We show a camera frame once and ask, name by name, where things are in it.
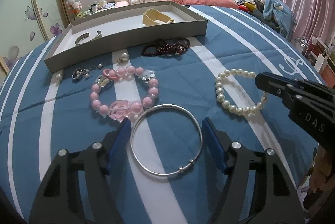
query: pink beaded bracelet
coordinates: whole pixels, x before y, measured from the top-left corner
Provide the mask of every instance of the pink beaded bracelet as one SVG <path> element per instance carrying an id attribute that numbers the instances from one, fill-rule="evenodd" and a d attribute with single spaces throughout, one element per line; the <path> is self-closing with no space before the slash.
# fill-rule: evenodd
<path id="1" fill-rule="evenodd" d="M 120 78 L 131 78 L 134 74 L 148 84 L 148 95 L 141 101 L 134 101 L 132 103 L 127 100 L 116 100 L 110 106 L 101 104 L 99 100 L 101 87 L 104 87 L 111 80 L 118 81 Z M 143 108 L 151 108 L 158 97 L 158 93 L 158 80 L 155 78 L 155 72 L 153 70 L 144 70 L 142 67 L 135 68 L 130 65 L 126 68 L 119 67 L 116 71 L 114 69 L 104 69 L 103 74 L 99 75 L 95 84 L 92 85 L 92 92 L 89 97 L 92 109 L 99 111 L 102 116 L 108 115 L 111 119 L 121 122 L 125 117 L 141 114 Z"/>

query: blue striped fabric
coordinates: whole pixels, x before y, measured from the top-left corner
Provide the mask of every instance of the blue striped fabric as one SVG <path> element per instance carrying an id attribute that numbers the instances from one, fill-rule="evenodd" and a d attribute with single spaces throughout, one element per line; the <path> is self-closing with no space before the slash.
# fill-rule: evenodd
<path id="1" fill-rule="evenodd" d="M 142 46 L 129 48 L 125 51 L 128 51 L 130 63 L 156 71 L 160 81 L 160 97 L 156 104 L 180 105 L 192 112 L 199 123 L 209 117 L 218 130 L 226 131 L 232 140 L 242 142 L 249 149 L 264 151 L 267 139 L 270 143 L 278 143 L 298 185 L 312 163 L 317 143 L 290 121 L 288 110 L 280 99 L 272 95 L 258 115 L 261 119 L 257 121 L 263 121 L 262 124 L 222 110 L 216 101 L 214 72 L 222 67 L 256 73 L 272 69 L 288 78 L 306 76 L 317 82 L 322 82 L 322 79 L 285 39 L 252 16 L 227 8 L 192 6 L 190 9 L 209 19 L 206 36 L 190 38 L 191 48 L 179 59 L 142 57 Z M 0 95 L 0 104 L 3 105 L 0 117 L 0 185 L 25 220 L 29 218 L 45 165 L 57 151 L 62 148 L 70 152 L 83 150 L 118 127 L 117 122 L 101 117 L 90 108 L 90 87 L 102 70 L 93 70 L 93 77 L 78 83 L 71 78 L 77 67 L 93 68 L 106 63 L 112 68 L 116 54 L 101 55 L 64 69 L 64 80 L 57 86 L 53 84 L 55 76 L 43 62 L 51 45 L 52 42 L 46 42 L 34 49 L 28 58 L 20 59 Z M 31 77 L 24 87 L 29 73 Z M 234 92 L 225 92 L 226 99 L 232 103 L 233 99 L 242 98 L 246 93 L 253 102 L 259 101 L 262 92 L 252 80 L 242 77 L 236 77 L 236 80 L 242 88 L 238 86 Z M 145 96 L 147 88 L 139 81 L 135 84 L 135 92 Z M 100 98 L 110 104 L 120 99 L 120 93 L 118 84 L 109 84 L 100 92 Z M 163 111 L 148 117 L 147 123 L 149 136 L 152 136 L 159 156 L 158 159 L 146 159 L 148 165 L 161 163 L 166 172 L 172 172 L 195 155 L 199 140 L 189 119 L 175 112 Z M 139 150 L 149 150 L 146 141 L 142 145 Z M 111 166 L 111 194 L 126 224 L 162 224 L 172 220 L 176 223 L 206 223 L 226 180 L 206 147 L 191 172 L 168 180 L 153 179 L 137 172 L 138 167 L 134 165 L 127 146 L 116 149 Z M 253 173 L 249 179 L 241 218 L 247 216 L 251 203 Z M 80 181 L 86 217 L 94 220 L 82 174 Z M 162 196 L 152 198 L 152 187 L 162 189 Z"/>

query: transparent star bead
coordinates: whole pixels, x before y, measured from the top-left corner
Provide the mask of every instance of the transparent star bead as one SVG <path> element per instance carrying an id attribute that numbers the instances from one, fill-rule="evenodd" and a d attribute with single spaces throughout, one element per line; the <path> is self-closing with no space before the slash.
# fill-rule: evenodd
<path id="1" fill-rule="evenodd" d="M 130 114 L 131 108 L 130 103 L 123 100 L 116 100 L 109 106 L 109 117 L 111 119 L 121 122 L 124 118 L 128 117 Z"/>
<path id="2" fill-rule="evenodd" d="M 155 71 L 154 70 L 148 70 L 145 69 L 145 71 L 143 72 L 141 79 L 145 82 L 148 83 L 150 81 L 151 78 L 155 78 Z"/>
<path id="3" fill-rule="evenodd" d="M 95 83 L 100 85 L 100 87 L 105 87 L 109 83 L 109 79 L 105 78 L 104 75 L 99 75 L 95 80 Z"/>

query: bedsheet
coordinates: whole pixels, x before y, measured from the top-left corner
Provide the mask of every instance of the bedsheet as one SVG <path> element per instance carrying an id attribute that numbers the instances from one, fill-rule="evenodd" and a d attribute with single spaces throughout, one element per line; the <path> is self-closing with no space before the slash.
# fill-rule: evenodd
<path id="1" fill-rule="evenodd" d="M 86 149 L 115 130 L 118 122 L 101 117 L 90 108 L 90 88 L 102 69 L 90 79 L 74 82 L 75 68 L 94 68 L 106 63 L 117 68 L 121 53 L 128 64 L 155 70 L 160 96 L 155 104 L 177 104 L 199 123 L 209 117 L 218 130 L 247 148 L 279 154 L 296 186 L 312 163 L 317 146 L 307 133 L 288 118 L 281 100 L 269 95 L 263 110 L 239 117 L 223 110 L 216 101 L 214 80 L 225 69 L 242 68 L 256 73 L 273 72 L 288 78 L 322 82 L 306 59 L 280 35 L 242 11 L 210 6 L 190 10 L 208 19 L 206 36 L 190 38 L 182 56 L 142 57 L 143 46 L 108 53 L 56 73 L 43 62 L 55 38 L 21 58 L 0 90 L 0 185 L 16 210 L 28 221 L 38 186 L 56 153 Z M 237 106 L 250 106 L 262 96 L 251 79 L 229 77 L 225 97 Z M 147 93 L 141 81 L 109 84 L 101 101 L 135 100 Z M 199 139 L 192 122 L 176 112 L 149 116 L 139 127 L 134 146 L 138 157 L 157 172 L 172 172 L 184 166 L 197 152 Z M 191 172 L 174 178 L 152 178 L 136 165 L 129 144 L 120 146 L 111 159 L 108 178 L 111 194 L 126 224 L 203 224 L 215 210 L 226 177 L 217 169 L 205 145 Z M 84 175 L 79 173 L 81 198 L 87 219 L 90 211 Z M 247 217 L 255 174 L 250 172 L 241 219 Z"/>

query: metal screw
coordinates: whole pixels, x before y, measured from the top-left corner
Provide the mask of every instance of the metal screw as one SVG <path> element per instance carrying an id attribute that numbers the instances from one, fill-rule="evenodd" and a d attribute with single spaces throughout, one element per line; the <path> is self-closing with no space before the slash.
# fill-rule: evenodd
<path id="1" fill-rule="evenodd" d="M 66 154 L 67 154 L 66 149 L 61 149 L 61 150 L 58 152 L 58 155 L 59 155 L 59 156 L 64 156 L 64 155 L 66 155 Z"/>
<path id="2" fill-rule="evenodd" d="M 267 150 L 266 150 L 266 153 L 269 154 L 269 155 L 271 155 L 271 156 L 273 156 L 273 155 L 276 154 L 276 152 L 275 152 L 274 149 L 272 149 L 272 148 L 267 149 Z"/>
<path id="3" fill-rule="evenodd" d="M 94 149 L 100 149 L 103 145 L 100 142 L 96 142 L 92 145 L 92 148 Z"/>
<path id="4" fill-rule="evenodd" d="M 239 149 L 241 147 L 241 144 L 239 142 L 233 142 L 232 147 L 235 149 Z"/>

